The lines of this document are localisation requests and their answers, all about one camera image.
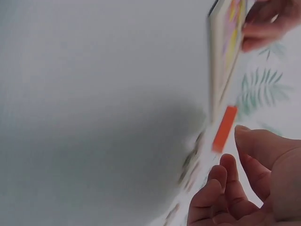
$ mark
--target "book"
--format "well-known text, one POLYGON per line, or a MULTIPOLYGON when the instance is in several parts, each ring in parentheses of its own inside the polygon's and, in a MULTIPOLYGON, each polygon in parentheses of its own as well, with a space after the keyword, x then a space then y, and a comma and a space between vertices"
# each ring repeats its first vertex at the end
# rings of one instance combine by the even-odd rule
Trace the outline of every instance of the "book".
POLYGON ((246 0, 217 0, 209 13, 212 121, 219 115, 224 93, 241 49, 246 0))

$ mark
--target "human hand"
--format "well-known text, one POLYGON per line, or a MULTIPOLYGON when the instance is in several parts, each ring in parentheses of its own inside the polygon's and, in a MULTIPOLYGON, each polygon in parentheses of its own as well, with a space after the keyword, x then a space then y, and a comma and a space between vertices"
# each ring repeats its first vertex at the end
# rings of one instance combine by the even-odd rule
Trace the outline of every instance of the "human hand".
POLYGON ((301 0, 257 0, 246 17, 242 50, 248 52, 269 45, 299 24, 301 0))
POLYGON ((247 199, 235 159, 227 154, 191 200, 187 225, 301 225, 301 140, 237 126, 235 141, 251 188, 263 206, 247 199))

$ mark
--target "white surface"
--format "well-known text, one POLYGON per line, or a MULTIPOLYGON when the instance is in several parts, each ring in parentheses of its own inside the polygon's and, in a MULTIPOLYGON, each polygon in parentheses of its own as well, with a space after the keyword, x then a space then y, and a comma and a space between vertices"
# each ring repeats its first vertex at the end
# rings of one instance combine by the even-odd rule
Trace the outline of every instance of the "white surface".
POLYGON ((209 112, 212 1, 0 1, 0 225, 141 226, 209 112))

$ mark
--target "finger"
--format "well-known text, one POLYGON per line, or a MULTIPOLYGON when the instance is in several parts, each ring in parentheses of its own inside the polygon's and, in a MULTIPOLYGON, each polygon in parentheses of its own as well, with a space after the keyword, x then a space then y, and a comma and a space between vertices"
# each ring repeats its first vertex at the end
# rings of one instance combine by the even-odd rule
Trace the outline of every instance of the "finger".
POLYGON ((211 207, 222 193, 222 186, 218 180, 208 181, 205 187, 196 193, 190 202, 188 224, 198 223, 202 226, 214 226, 211 218, 211 207))
POLYGON ((261 2, 258 1, 256 3, 254 3, 254 5, 251 7, 251 9, 249 10, 247 16, 246 16, 246 22, 247 23, 251 23, 255 20, 255 18, 258 15, 258 12, 260 11, 260 9, 265 6, 265 2, 261 2))
POLYGON ((223 166, 213 166, 208 175, 208 181, 216 179, 220 182, 223 191, 226 188, 227 171, 223 166))
POLYGON ((271 23, 272 19, 281 11, 281 5, 277 2, 266 2, 261 9, 258 10, 253 22, 256 23, 271 23))
POLYGON ((245 24, 242 32, 245 37, 257 38, 257 39, 270 39, 270 38, 281 38, 287 29, 282 26, 281 23, 265 22, 265 23, 251 23, 245 24))
MULTIPOLYGON (((213 166, 208 175, 208 180, 216 179, 222 186, 224 193, 227 182, 227 170, 223 166, 213 166)), ((232 223, 235 219, 228 213, 227 202, 224 194, 220 195, 211 207, 211 216, 215 224, 232 223)))
POLYGON ((239 159, 252 190, 261 201, 265 202, 270 195, 271 171, 245 153, 240 152, 239 159))
POLYGON ((225 154, 222 156, 220 164, 225 167, 228 173, 225 197, 230 214, 238 220, 257 211, 259 208, 248 201, 239 181, 235 158, 230 154, 225 154))
POLYGON ((244 126, 235 127, 235 142, 238 152, 250 155, 269 170, 283 155, 301 147, 300 140, 280 137, 267 130, 250 130, 244 126))
MULTIPOLYGON (((222 192, 224 193, 227 182, 227 170, 223 166, 213 166, 211 171, 209 172, 208 181, 212 179, 216 179, 220 182, 222 186, 222 192)), ((217 202, 214 205, 212 205, 212 217, 222 212, 228 212, 224 195, 221 195, 217 199, 217 202)))
POLYGON ((278 40, 277 38, 269 38, 269 39, 245 38, 242 43, 242 50, 244 52, 249 52, 252 50, 260 49, 277 40, 278 40))

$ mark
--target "fingernail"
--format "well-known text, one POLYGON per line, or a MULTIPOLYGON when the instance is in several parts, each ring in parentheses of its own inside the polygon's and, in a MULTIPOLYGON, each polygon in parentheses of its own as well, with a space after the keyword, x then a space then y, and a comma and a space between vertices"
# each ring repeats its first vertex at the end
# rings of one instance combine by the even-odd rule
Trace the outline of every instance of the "fingernail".
POLYGON ((237 125, 235 127, 234 137, 235 137, 235 142, 239 147, 242 147, 243 144, 243 140, 241 136, 249 131, 251 130, 246 126, 237 125))
POLYGON ((235 133, 236 134, 241 134, 241 133, 245 133, 245 132, 249 132, 249 131, 251 131, 251 130, 246 126, 237 125, 235 127, 235 133))

